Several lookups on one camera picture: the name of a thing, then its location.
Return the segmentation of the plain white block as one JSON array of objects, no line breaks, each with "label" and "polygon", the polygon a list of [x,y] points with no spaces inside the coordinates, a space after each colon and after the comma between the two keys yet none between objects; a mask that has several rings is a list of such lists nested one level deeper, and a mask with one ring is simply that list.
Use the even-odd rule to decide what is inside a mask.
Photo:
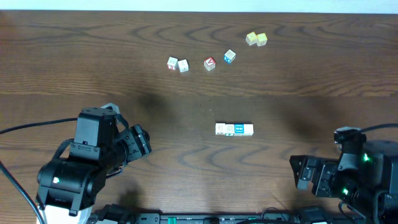
[{"label": "plain white block", "polygon": [[245,136],[252,136],[254,134],[254,125],[253,124],[244,124],[244,135]]}]

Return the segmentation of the green sided block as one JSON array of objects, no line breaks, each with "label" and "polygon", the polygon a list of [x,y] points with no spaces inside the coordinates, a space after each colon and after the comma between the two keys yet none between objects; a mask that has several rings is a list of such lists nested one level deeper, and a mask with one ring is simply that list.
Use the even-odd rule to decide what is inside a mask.
[{"label": "green sided block", "polygon": [[234,136],[234,134],[235,134],[234,124],[225,124],[225,126],[224,126],[224,134],[226,136]]}]

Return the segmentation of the blue top block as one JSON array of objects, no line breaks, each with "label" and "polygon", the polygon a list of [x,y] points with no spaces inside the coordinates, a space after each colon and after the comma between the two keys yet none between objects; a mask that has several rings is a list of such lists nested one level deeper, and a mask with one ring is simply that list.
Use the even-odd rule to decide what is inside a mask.
[{"label": "blue top block", "polygon": [[244,135],[244,124],[234,124],[234,135],[235,136]]}]

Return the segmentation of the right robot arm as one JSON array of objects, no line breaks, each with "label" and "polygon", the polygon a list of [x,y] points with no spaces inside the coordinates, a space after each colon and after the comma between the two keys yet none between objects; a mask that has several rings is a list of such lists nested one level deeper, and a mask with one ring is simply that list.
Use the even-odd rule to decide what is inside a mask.
[{"label": "right robot arm", "polygon": [[335,130],[338,159],[291,156],[296,188],[305,190],[312,183],[315,196],[340,199],[368,223],[397,223],[397,143],[366,136],[368,131],[388,127]]}]

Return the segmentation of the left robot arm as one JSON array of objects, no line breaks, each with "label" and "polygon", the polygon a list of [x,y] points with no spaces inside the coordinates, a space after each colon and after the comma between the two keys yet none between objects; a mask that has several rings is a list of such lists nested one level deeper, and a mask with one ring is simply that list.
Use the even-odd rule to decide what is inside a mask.
[{"label": "left robot arm", "polygon": [[129,126],[116,105],[84,108],[75,136],[64,141],[37,176],[39,223],[86,223],[106,180],[148,155],[147,131]]}]

